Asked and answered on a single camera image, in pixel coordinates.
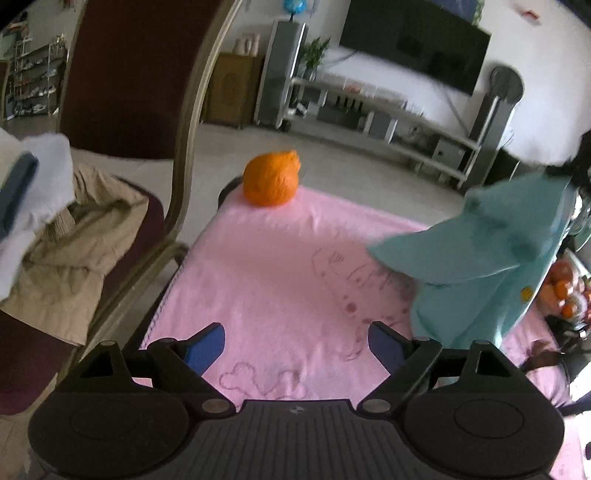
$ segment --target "teal shirt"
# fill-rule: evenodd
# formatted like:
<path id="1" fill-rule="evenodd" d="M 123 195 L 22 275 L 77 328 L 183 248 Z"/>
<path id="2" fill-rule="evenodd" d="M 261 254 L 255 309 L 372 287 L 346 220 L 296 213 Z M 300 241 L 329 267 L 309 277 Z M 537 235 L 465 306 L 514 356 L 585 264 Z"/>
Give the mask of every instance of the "teal shirt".
<path id="1" fill-rule="evenodd" d="M 576 199 L 569 184 L 532 173 L 473 189 L 459 216 L 369 247 L 380 263 L 419 282 L 414 334 L 446 348 L 474 340 L 500 346 L 533 300 L 522 290 L 538 291 L 567 232 Z"/>

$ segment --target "globe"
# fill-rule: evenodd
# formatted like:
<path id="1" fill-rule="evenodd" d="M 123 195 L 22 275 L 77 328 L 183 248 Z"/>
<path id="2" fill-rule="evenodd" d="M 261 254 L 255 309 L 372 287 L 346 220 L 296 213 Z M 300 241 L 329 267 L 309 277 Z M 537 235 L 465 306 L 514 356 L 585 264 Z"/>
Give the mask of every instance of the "globe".
<path id="1" fill-rule="evenodd" d="M 291 15 L 302 13 L 306 6 L 306 0 L 283 0 L 283 9 Z"/>

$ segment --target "chair backrest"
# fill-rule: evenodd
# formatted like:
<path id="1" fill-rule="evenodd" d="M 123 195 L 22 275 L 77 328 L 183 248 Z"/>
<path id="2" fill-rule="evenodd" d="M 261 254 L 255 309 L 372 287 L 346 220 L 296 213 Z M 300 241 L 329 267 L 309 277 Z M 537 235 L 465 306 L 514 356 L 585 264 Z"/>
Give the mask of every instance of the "chair backrest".
<path id="1" fill-rule="evenodd" d="M 57 130 L 74 148 L 173 158 L 172 236 L 189 202 L 207 83 L 241 1 L 87 0 L 74 35 Z"/>
<path id="2" fill-rule="evenodd" d="M 10 60 L 0 60 L 0 125 L 6 120 L 6 86 L 8 84 L 8 73 L 10 72 Z"/>

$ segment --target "pink blanket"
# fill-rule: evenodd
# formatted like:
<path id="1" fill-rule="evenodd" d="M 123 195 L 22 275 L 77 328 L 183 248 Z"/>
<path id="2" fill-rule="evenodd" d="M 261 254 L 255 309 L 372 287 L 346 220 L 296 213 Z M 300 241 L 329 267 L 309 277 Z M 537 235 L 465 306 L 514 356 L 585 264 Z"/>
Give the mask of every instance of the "pink blanket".
<path id="1" fill-rule="evenodd" d="M 356 406 L 387 377 L 367 347 L 368 325 L 380 320 L 411 337 L 415 292 L 412 279 L 382 268 L 365 245 L 424 228 L 303 187 L 289 204 L 259 209 L 238 188 L 191 248 L 143 347 L 220 322 L 226 348 L 204 378 L 237 406 L 247 398 L 350 398 Z M 520 364 L 540 339 L 554 345 L 530 310 L 505 351 Z M 555 402 L 568 396 L 557 368 L 531 379 Z M 580 449 L 570 451 L 581 463 Z M 556 478 L 583 478 L 564 474 Z"/>

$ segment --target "wooden cabinet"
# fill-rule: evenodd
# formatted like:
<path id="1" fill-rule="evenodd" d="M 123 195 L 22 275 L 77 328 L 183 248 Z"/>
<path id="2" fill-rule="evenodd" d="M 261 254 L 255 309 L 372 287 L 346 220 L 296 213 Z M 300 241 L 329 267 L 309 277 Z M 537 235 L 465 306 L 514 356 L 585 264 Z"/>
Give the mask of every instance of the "wooden cabinet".
<path id="1" fill-rule="evenodd" d="M 237 128 L 252 123 L 263 59 L 220 53 L 207 89 L 206 122 Z"/>

